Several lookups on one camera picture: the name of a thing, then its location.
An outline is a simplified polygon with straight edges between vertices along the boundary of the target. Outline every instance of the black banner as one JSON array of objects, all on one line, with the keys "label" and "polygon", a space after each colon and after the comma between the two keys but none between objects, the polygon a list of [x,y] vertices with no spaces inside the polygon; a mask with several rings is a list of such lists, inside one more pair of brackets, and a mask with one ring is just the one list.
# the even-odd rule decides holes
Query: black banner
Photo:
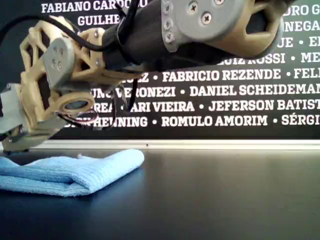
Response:
[{"label": "black banner", "polygon": [[[24,14],[64,16],[81,30],[119,22],[115,0],[5,1],[1,22]],[[129,0],[117,0],[129,6]],[[148,0],[141,0],[145,7]],[[219,65],[148,72],[140,79],[131,114],[121,111],[109,131],[66,126],[54,139],[319,139],[320,3],[300,0],[284,17],[276,52],[259,60],[232,59]],[[31,27],[24,23],[2,44],[1,83],[20,81],[19,44]],[[124,81],[129,100],[132,80]],[[112,123],[109,95],[92,89],[99,119]]]}]

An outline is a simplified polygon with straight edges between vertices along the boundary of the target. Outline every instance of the black table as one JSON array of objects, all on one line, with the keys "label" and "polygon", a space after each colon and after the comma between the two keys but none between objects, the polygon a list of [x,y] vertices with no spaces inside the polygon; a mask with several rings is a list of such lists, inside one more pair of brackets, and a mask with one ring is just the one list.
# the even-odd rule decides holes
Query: black table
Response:
[{"label": "black table", "polygon": [[0,191],[0,217],[1,240],[317,240],[320,152],[149,150],[140,169],[90,196]]}]

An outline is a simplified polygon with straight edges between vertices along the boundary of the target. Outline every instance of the light blue towel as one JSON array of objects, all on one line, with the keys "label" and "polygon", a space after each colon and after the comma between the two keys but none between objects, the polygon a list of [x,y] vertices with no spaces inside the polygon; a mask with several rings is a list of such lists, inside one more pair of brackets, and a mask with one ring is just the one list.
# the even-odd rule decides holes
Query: light blue towel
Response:
[{"label": "light blue towel", "polygon": [[139,168],[144,159],[144,154],[136,149],[102,159],[57,156],[27,165],[0,156],[0,189],[63,197],[89,195]]}]

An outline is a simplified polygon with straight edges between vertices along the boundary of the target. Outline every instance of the wall trim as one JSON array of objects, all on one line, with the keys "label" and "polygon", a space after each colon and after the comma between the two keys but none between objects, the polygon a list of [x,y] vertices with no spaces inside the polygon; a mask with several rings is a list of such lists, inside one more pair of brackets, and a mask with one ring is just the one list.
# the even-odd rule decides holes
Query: wall trim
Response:
[{"label": "wall trim", "polygon": [[320,150],[320,140],[48,140],[34,149]]}]

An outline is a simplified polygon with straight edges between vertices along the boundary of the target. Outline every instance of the black cable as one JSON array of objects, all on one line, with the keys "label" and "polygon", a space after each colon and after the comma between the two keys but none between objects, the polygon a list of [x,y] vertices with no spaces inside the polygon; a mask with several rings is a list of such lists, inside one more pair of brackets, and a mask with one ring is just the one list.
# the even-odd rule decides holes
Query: black cable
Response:
[{"label": "black cable", "polygon": [[63,25],[61,22],[55,20],[54,18],[50,17],[49,15],[25,15],[25,16],[19,16],[9,23],[7,23],[1,30],[0,30],[0,45],[2,44],[6,34],[17,24],[24,22],[24,21],[29,21],[29,20],[40,20],[44,21],[47,23],[50,23],[57,28],[59,28],[61,31],[65,32],[70,38],[72,38],[74,41],[76,41],[78,44],[81,46],[95,51],[95,52],[103,52],[109,48],[109,44],[106,45],[95,45],[92,44],[86,40],[84,40],[82,37],[78,36],[75,32],[67,28],[65,25]]},{"label": "black cable", "polygon": [[131,109],[133,108],[134,103],[136,101],[137,89],[138,89],[138,79],[136,78],[133,80],[133,83],[132,83],[131,97],[130,97],[129,105],[127,108],[128,112],[131,112]]},{"label": "black cable", "polygon": [[134,18],[136,16],[138,7],[139,7],[139,0],[131,0],[129,5],[128,12],[124,17],[124,21],[122,24],[119,25],[119,39],[121,42],[127,40],[127,36],[130,34],[132,30],[132,26],[134,24]]}]

